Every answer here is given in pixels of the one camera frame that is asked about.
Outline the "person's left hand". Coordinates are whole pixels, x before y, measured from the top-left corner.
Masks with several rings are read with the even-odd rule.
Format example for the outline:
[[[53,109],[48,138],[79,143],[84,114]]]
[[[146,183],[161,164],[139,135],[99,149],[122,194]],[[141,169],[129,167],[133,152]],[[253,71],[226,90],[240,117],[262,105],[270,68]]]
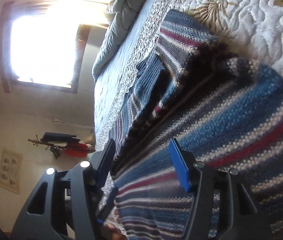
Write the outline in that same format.
[[[107,228],[106,232],[106,239],[111,240],[128,240],[126,235],[124,235],[119,228],[117,228],[112,223],[107,223],[104,225],[105,228]]]

